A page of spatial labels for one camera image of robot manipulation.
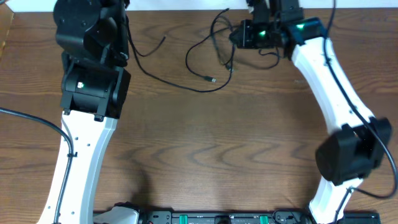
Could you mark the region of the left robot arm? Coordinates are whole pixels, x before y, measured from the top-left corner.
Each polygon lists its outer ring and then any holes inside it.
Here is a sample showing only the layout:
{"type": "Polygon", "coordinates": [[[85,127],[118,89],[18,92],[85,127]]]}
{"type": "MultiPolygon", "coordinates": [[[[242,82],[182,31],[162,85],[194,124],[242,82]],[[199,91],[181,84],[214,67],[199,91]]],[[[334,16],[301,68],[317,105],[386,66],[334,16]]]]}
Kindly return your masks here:
{"type": "Polygon", "coordinates": [[[64,136],[40,223],[93,223],[103,157],[131,79],[128,5],[125,0],[55,3],[55,40],[63,50],[64,136]]]}

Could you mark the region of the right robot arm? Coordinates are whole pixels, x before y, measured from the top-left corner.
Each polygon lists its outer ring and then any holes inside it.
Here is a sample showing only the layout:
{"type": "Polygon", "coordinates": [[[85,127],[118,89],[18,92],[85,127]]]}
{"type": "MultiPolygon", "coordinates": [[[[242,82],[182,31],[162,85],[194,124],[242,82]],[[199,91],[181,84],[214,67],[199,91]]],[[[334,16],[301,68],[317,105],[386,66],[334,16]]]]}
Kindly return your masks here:
{"type": "Polygon", "coordinates": [[[345,75],[329,36],[330,25],[305,17],[298,1],[248,1],[252,19],[230,34],[239,49],[275,49],[306,79],[326,123],[328,138],[315,160],[321,175],[308,204],[310,223],[339,223],[354,192],[378,169],[388,150],[392,126],[376,118],[345,75]]]}

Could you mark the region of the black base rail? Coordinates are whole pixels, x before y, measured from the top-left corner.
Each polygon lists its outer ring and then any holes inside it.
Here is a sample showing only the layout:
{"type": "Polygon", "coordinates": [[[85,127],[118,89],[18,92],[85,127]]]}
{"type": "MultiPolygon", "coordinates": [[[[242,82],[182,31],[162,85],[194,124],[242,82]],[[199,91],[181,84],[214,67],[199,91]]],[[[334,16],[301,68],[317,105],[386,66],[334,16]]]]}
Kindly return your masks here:
{"type": "Polygon", "coordinates": [[[93,212],[94,223],[132,224],[312,224],[308,210],[277,209],[262,211],[179,211],[166,208],[142,208],[119,202],[106,212],[93,212]]]}

